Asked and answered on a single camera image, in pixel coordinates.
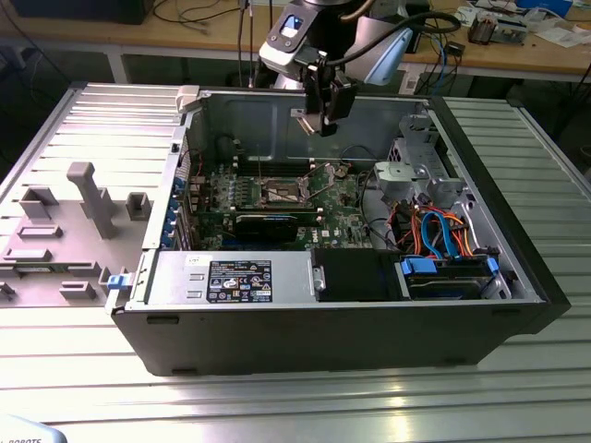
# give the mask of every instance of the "green circuit board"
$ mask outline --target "green circuit board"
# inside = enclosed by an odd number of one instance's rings
[[[331,172],[338,167],[338,164],[334,164]],[[199,249],[264,248],[262,245],[242,245],[233,234],[236,217],[251,211],[297,217],[295,241],[271,245],[268,247],[270,250],[372,247],[356,204],[357,175],[347,174],[337,178],[329,174],[329,169],[322,166],[321,170],[307,179],[306,192],[310,197],[305,202],[296,202],[295,197],[284,193],[280,195],[282,187],[287,189],[285,193],[295,192],[295,178],[237,176],[229,168],[210,174],[206,179],[204,195],[200,196],[207,206],[195,214],[198,219],[196,230],[199,233]],[[261,196],[267,198],[266,204],[261,203]]]

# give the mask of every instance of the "white label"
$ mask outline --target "white label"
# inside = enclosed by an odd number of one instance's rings
[[[209,266],[212,256],[190,255],[185,258],[185,266]]]

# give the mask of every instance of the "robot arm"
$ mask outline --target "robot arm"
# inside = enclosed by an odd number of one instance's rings
[[[413,31],[444,33],[461,26],[456,17],[441,12],[417,14],[395,24],[365,17],[374,1],[293,0],[260,48],[259,56],[269,69],[303,85],[306,104],[297,118],[308,134],[336,132],[335,122],[349,115],[359,81],[387,84]],[[452,25],[417,25],[427,18]]]

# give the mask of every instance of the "motherboard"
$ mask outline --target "motherboard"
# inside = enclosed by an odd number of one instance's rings
[[[349,164],[240,166],[220,165],[194,177],[196,249],[372,247],[359,209],[360,177]]]

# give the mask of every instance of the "wooden workbench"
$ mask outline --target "wooden workbench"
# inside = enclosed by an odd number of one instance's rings
[[[207,5],[209,0],[179,0],[183,8]],[[452,12],[459,0],[435,0],[438,10]],[[108,22],[87,22],[49,18],[19,18],[8,6],[18,25],[41,47],[103,52],[109,56],[115,80],[125,82],[125,67],[121,54],[154,54],[194,58],[236,59],[238,13],[233,12],[210,20],[208,34],[188,29],[177,23],[167,23],[154,15],[146,17],[140,26]],[[235,7],[233,0],[223,0],[217,6],[203,9],[203,16]],[[163,5],[161,15],[176,19],[175,2]],[[274,8],[278,18],[280,7]],[[266,6],[255,6],[254,45],[258,50],[269,30]],[[529,35],[524,45],[492,43],[481,46],[467,41],[467,28],[462,27],[449,36],[450,40],[465,45],[461,70],[458,72],[491,77],[539,78],[557,81],[576,81],[584,74],[591,60],[591,47],[578,45],[565,49],[535,35]],[[24,40],[0,12],[0,45],[17,45]],[[248,50],[248,27],[245,18],[243,51]],[[437,62],[437,55],[428,39],[422,39],[416,54],[404,56],[402,68],[413,68],[415,74]]]

